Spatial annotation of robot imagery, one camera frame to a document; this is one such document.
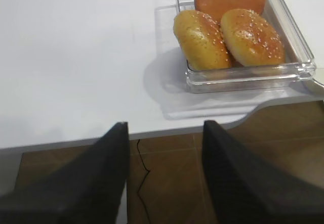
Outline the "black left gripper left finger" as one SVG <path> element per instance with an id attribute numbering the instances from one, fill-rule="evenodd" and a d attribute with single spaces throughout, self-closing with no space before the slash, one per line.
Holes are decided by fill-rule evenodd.
<path id="1" fill-rule="evenodd" d="M 116 223 L 130 171 L 128 124 L 40 181 L 1 197 L 1 223 Z"/>

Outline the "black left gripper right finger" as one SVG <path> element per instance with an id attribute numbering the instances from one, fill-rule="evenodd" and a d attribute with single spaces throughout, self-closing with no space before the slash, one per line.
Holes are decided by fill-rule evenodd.
<path id="1" fill-rule="evenodd" d="M 323 223 L 323 189 L 255 155 L 212 120 L 202 166 L 218 223 Z"/>

